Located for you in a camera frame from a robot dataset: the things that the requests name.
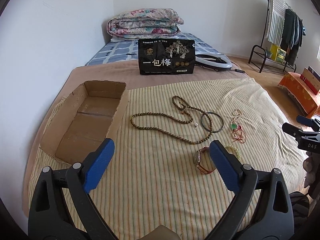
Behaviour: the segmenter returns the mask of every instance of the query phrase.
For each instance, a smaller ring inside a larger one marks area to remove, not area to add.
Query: floral quilt
[[[182,24],[183,19],[173,9],[139,9],[113,17],[107,31],[123,40],[171,38],[180,33]]]

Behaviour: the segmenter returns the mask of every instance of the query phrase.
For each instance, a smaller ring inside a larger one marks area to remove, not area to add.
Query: black package
[[[196,62],[195,41],[140,39],[138,59],[142,75],[192,74]]]

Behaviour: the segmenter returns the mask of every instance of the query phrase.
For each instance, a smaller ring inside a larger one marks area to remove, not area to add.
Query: wristwatch
[[[196,165],[196,167],[199,169],[199,171],[201,171],[204,174],[210,174],[212,173],[215,169],[213,169],[212,171],[207,170],[206,168],[204,168],[200,163],[201,163],[201,155],[205,154],[205,153],[209,153],[209,147],[204,147],[200,150],[198,150],[194,156],[194,164]]]

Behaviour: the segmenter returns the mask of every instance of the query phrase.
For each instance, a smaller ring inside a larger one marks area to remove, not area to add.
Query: brown wooden bead necklace
[[[179,107],[179,106],[176,104],[176,102],[175,102],[175,99],[176,99],[176,98],[178,98],[178,99],[181,100],[181,101],[179,102],[179,104],[180,104],[182,107]],[[179,97],[179,96],[174,96],[174,97],[172,97],[172,103],[174,104],[174,106],[175,106],[178,110],[181,111],[182,114],[185,114],[185,115],[187,115],[187,116],[189,117],[189,121],[181,121],[181,120],[179,120],[179,119],[174,118],[173,116],[170,116],[170,115],[164,114],[164,113],[152,113],[152,112],[148,112],[148,113],[134,114],[134,115],[132,116],[131,120],[130,120],[132,126],[135,127],[135,128],[137,128],[137,129],[139,129],[139,130],[155,130],[155,131],[159,131],[159,132],[161,132],[161,133],[163,133],[163,134],[165,134],[165,135],[168,135],[168,136],[170,136],[170,137],[172,137],[172,138],[175,138],[175,139],[177,139],[177,140],[180,140],[180,141],[183,141],[183,142],[189,143],[189,144],[200,144],[200,143],[205,142],[206,140],[208,140],[208,139],[211,137],[212,133],[209,132],[209,134],[208,134],[207,137],[205,137],[204,139],[202,139],[202,140],[200,140],[200,141],[195,141],[195,142],[194,142],[194,141],[190,141],[190,140],[184,139],[184,138],[182,138],[182,137],[179,137],[179,136],[177,136],[177,135],[174,135],[174,134],[172,134],[172,133],[169,133],[169,132],[167,132],[167,131],[164,131],[164,130],[158,128],[158,127],[141,127],[141,126],[138,126],[138,125],[136,125],[136,124],[134,123],[134,121],[133,121],[133,119],[134,119],[135,117],[137,117],[137,116],[155,115],[155,116],[164,116],[164,117],[170,118],[170,119],[172,119],[173,121],[178,122],[178,123],[181,123],[181,124],[189,124],[189,123],[192,123],[192,122],[193,122],[193,117],[191,116],[191,114],[189,114],[188,112],[186,112],[186,109],[192,109],[192,110],[195,110],[195,111],[198,111],[198,112],[204,114],[204,115],[208,118],[208,120],[209,120],[209,129],[210,129],[210,131],[212,131],[212,120],[211,120],[210,116],[209,116],[205,111],[203,111],[203,110],[201,110],[201,109],[199,109],[199,108],[190,106],[189,103],[188,103],[186,100],[184,100],[182,97]]]

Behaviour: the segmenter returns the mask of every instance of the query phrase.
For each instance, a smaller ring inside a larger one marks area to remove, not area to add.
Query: brown box
[[[40,148],[58,161],[82,162],[105,138],[116,139],[128,101],[125,83],[82,83],[52,119]]]
[[[302,76],[309,81],[305,81],[308,87],[317,94],[320,91],[320,81],[307,68],[303,70]]]

